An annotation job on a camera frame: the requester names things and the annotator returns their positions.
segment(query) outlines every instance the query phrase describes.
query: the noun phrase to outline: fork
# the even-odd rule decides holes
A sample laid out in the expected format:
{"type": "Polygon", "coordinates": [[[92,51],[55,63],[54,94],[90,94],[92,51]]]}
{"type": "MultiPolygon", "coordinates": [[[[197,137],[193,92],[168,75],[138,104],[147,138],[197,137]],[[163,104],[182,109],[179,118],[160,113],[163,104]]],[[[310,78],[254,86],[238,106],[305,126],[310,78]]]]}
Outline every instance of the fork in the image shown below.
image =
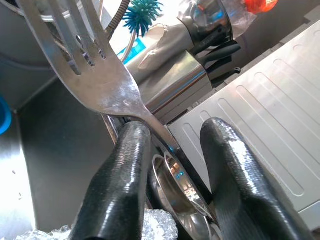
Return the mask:
{"type": "Polygon", "coordinates": [[[89,35],[76,0],[65,0],[81,39],[82,48],[79,47],[69,29],[57,0],[47,0],[56,28],[74,62],[74,69],[70,67],[60,48],[55,44],[34,1],[18,0],[17,2],[24,11],[27,23],[47,60],[73,96],[94,112],[116,117],[131,117],[144,122],[164,146],[180,159],[198,185],[203,197],[211,198],[210,192],[176,139],[144,105],[137,83],[110,46],[108,35],[101,26],[92,0],[81,0],[81,2],[93,31],[94,40],[89,35]]]}

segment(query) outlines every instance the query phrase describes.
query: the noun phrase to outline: teal dish brush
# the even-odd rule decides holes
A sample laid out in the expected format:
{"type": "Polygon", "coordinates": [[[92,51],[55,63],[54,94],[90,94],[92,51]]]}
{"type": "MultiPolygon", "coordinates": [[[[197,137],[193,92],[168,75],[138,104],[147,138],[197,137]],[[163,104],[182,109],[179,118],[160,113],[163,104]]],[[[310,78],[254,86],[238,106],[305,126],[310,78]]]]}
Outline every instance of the teal dish brush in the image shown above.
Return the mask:
{"type": "Polygon", "coordinates": [[[160,16],[159,12],[162,12],[160,6],[163,4],[158,0],[133,0],[124,14],[123,20],[125,20],[124,27],[128,27],[130,30],[131,39],[126,48],[121,61],[124,62],[131,52],[132,46],[136,40],[136,36],[142,37],[149,31],[149,26],[152,26],[152,21],[155,21],[160,16]]]}

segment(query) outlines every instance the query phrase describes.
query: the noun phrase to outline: stainless steel fork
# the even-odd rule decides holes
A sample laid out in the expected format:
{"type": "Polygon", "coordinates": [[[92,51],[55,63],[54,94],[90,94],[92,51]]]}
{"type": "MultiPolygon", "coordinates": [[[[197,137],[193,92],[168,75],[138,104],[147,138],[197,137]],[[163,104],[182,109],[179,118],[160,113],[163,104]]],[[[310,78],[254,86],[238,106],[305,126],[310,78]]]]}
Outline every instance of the stainless steel fork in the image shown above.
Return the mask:
{"type": "Polygon", "coordinates": [[[57,0],[47,0],[47,2],[57,30],[74,61],[75,70],[68,65],[55,44],[34,1],[18,0],[46,58],[67,89],[80,103],[92,111],[117,117],[133,117],[146,123],[166,148],[181,160],[186,170],[190,169],[188,172],[191,177],[193,175],[193,180],[198,185],[202,185],[199,189],[204,189],[202,192],[205,191],[208,194],[208,189],[175,138],[145,107],[137,83],[112,50],[92,1],[82,0],[81,2],[94,34],[94,41],[89,35],[76,1],[65,0],[85,54],[71,33],[57,0]]]}

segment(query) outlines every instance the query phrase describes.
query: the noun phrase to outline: red object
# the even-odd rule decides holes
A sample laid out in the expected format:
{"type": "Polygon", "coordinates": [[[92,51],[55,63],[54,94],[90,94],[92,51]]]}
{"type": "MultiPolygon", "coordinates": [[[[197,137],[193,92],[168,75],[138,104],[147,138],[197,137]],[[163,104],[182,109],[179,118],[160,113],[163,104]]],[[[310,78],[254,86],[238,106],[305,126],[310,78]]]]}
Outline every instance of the red object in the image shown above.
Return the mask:
{"type": "Polygon", "coordinates": [[[278,0],[244,0],[248,12],[258,14],[268,12],[275,7],[278,0]]]}

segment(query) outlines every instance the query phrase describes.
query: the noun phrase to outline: sink basin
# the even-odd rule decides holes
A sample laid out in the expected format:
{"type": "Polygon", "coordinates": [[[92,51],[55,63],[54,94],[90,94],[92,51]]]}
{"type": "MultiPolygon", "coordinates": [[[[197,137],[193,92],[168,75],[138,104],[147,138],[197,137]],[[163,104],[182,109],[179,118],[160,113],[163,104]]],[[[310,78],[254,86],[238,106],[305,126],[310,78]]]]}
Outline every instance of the sink basin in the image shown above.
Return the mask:
{"type": "Polygon", "coordinates": [[[0,239],[71,225],[114,148],[101,115],[54,81],[0,135],[0,239]]]}

